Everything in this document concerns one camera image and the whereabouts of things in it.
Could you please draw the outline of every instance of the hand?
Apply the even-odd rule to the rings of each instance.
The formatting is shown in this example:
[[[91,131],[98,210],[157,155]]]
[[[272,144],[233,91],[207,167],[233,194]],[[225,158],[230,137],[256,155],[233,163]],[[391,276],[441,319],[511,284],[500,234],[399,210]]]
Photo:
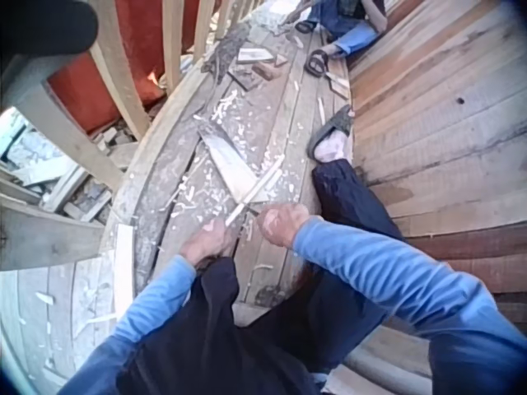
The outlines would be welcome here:
[[[278,247],[292,248],[298,230],[311,218],[303,204],[272,204],[256,218],[263,237]]]
[[[197,267],[205,258],[224,253],[233,240],[232,233],[225,227],[225,221],[216,218],[184,242],[180,255]]]

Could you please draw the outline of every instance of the bare foot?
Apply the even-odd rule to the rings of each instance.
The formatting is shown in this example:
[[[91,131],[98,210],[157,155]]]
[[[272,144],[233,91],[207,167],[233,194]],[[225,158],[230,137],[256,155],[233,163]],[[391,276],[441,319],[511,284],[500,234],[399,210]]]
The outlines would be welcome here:
[[[328,163],[332,160],[343,159],[345,157],[347,136],[340,130],[335,130],[315,148],[315,159],[321,163]]]

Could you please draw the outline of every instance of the dark pants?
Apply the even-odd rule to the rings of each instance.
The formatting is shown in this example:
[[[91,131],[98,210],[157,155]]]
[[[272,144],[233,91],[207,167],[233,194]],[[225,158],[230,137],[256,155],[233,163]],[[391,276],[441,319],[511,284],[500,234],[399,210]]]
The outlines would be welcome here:
[[[313,182],[327,221],[402,239],[345,160],[320,165]],[[289,299],[246,328],[231,306],[234,261],[220,258],[193,284],[189,302],[149,334],[118,376],[121,393],[319,393],[309,373],[328,373],[386,318],[338,277],[318,270]]]
[[[382,203],[346,160],[316,167],[313,184],[325,220],[403,239]],[[308,371],[328,373],[386,316],[340,278],[320,269],[249,329],[294,355]]]

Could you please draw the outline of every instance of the blue long sleeve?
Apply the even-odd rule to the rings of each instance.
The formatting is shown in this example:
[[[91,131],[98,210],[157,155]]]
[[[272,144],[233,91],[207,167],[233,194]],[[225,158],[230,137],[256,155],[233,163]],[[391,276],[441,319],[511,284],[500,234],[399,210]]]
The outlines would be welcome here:
[[[114,392],[115,377],[138,343],[181,308],[195,277],[194,267],[183,257],[176,256],[163,274],[133,301],[114,332],[90,354],[60,393]]]
[[[527,339],[476,277],[398,240],[318,219],[293,249],[431,341],[435,393],[508,393],[525,372]]]

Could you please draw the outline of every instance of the flip-flop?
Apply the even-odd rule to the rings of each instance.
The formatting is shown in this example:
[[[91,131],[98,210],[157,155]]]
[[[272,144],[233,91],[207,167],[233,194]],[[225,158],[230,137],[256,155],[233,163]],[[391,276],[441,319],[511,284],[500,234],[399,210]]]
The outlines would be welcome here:
[[[304,69],[311,75],[321,78],[328,71],[328,54],[322,49],[316,49],[305,61]]]
[[[312,32],[316,27],[316,22],[313,21],[300,21],[295,25],[295,29],[307,35]]]
[[[339,111],[335,113],[331,119],[326,122],[315,134],[311,136],[310,142],[307,144],[307,155],[315,159],[315,148],[335,130],[344,132],[349,137],[352,129],[352,117],[349,116],[351,105],[344,105]]]

